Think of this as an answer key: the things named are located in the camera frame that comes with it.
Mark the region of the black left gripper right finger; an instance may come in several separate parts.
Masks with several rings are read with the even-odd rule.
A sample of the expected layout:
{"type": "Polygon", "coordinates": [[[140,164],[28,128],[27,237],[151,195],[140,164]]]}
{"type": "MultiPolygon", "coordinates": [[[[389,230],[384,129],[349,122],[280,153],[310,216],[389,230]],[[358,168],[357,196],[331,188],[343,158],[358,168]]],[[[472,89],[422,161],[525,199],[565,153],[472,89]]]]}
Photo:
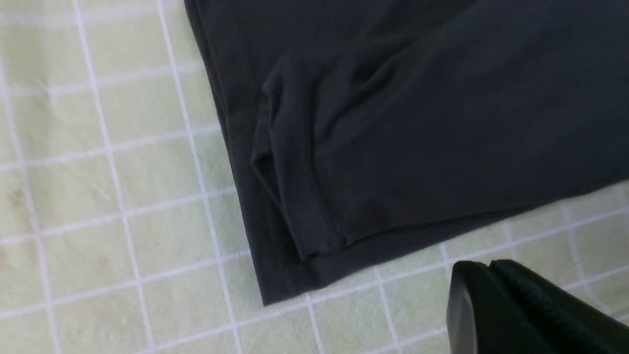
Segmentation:
{"type": "Polygon", "coordinates": [[[513,260],[490,262],[526,316],[560,354],[626,354],[627,325],[513,260]]]}

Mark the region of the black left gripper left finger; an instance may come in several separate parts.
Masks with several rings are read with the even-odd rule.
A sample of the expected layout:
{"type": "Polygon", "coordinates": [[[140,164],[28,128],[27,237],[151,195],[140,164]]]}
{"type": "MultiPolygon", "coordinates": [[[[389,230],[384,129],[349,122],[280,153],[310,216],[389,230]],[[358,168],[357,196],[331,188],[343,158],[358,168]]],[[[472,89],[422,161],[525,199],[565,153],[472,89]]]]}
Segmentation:
{"type": "Polygon", "coordinates": [[[454,264],[447,306],[453,354],[525,354],[536,348],[536,331],[517,301],[485,264],[454,264]]]}

